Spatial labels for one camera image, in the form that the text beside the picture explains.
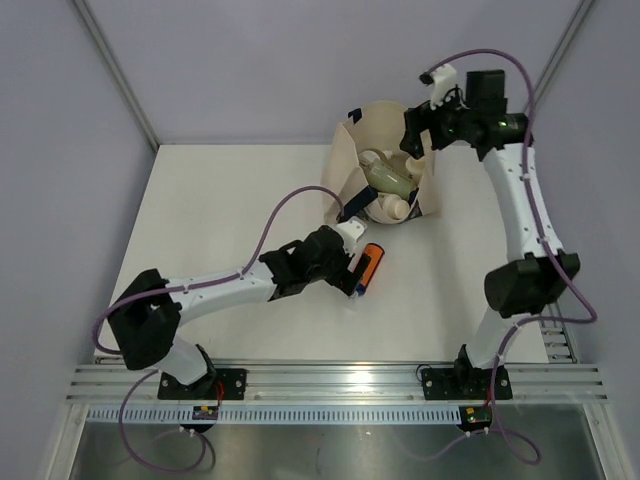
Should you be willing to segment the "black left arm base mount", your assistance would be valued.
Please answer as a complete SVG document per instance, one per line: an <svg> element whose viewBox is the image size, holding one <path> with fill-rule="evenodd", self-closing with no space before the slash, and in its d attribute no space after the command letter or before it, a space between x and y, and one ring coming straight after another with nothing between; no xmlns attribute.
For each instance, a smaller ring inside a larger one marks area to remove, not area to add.
<svg viewBox="0 0 640 480"><path fill-rule="evenodd" d="M161 375L157 391L159 400L176 401L240 401L245 397L247 370L242 368L216 368L212 382L199 380L194 385L180 384L167 373Z"/></svg>

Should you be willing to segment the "white cream bottle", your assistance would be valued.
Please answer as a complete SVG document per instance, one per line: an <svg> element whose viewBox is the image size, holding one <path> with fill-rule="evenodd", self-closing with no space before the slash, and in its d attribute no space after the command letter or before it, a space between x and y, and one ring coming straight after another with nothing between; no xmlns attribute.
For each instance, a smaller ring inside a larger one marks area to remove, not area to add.
<svg viewBox="0 0 640 480"><path fill-rule="evenodd" d="M419 184L426 170L426 160L424 158L415 159L409 156L405 161L405 168L410 179Z"/></svg>

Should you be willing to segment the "orange blue spray bottle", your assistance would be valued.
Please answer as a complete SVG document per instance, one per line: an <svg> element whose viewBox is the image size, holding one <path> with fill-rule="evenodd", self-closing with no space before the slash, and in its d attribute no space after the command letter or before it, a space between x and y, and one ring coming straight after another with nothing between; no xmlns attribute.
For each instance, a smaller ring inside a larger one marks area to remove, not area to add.
<svg viewBox="0 0 640 480"><path fill-rule="evenodd" d="M369 259L369 263L364 270L359 283L355 287L354 292L351 294L352 299L361 297L366 294L384 256L385 250L378 243L368 243L365 245L360 259L364 259L365 257L367 257Z"/></svg>

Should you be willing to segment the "cream bottle with round cap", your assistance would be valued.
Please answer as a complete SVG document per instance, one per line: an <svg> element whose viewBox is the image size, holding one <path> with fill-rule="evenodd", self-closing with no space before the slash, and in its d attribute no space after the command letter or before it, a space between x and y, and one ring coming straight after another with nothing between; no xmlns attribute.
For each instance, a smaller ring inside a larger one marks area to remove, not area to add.
<svg viewBox="0 0 640 480"><path fill-rule="evenodd" d="M410 205L396 194L384 194L380 197L381 208L392 220L403 220L410 212Z"/></svg>

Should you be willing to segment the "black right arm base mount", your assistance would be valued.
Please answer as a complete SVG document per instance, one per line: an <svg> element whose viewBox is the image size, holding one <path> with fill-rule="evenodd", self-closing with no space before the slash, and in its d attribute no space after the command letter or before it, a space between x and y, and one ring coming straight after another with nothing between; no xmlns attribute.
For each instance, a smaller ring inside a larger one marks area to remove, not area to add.
<svg viewBox="0 0 640 480"><path fill-rule="evenodd" d="M426 400L490 400L495 392L497 400L511 400L513 392L508 372L499 366L495 381L492 369L467 369L456 366L419 364L416 377Z"/></svg>

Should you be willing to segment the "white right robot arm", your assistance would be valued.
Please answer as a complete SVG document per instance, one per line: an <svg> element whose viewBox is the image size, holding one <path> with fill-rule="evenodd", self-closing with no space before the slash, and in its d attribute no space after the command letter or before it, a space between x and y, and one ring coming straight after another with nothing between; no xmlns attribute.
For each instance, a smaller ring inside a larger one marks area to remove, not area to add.
<svg viewBox="0 0 640 480"><path fill-rule="evenodd" d="M511 398L506 354L526 320L555 303L579 272L577 254L566 252L551 225L535 172L535 152L524 113L510 113L502 70L472 71L460 88L449 64L425 72L420 80L431 97L404 114L400 148L411 158L467 143L477 154L494 188L506 235L506 262L486 274L487 310L472 340L461 346L450 367L421 370L428 400Z"/></svg>

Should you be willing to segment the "sage green bottle white cap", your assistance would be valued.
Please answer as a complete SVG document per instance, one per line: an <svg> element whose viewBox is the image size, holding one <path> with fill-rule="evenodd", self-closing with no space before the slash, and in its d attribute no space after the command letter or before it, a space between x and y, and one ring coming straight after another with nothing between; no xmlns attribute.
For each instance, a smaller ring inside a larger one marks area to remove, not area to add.
<svg viewBox="0 0 640 480"><path fill-rule="evenodd" d="M395 194L403 200L408 200L413 191L412 182L396 173L383 162L374 162L363 168L369 185L382 193Z"/></svg>

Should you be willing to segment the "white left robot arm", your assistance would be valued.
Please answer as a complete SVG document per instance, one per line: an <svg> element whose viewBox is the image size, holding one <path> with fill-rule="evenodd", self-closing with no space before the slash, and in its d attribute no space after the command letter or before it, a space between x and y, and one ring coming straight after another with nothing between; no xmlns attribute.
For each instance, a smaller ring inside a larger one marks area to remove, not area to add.
<svg viewBox="0 0 640 480"><path fill-rule="evenodd" d="M204 348L181 339L179 329L231 307L298 295L320 281L354 295L371 262L356 253L365 231L356 219L323 225L233 273L174 280L156 269L140 273L107 316L119 356L131 371L161 371L189 399L208 396L219 375Z"/></svg>

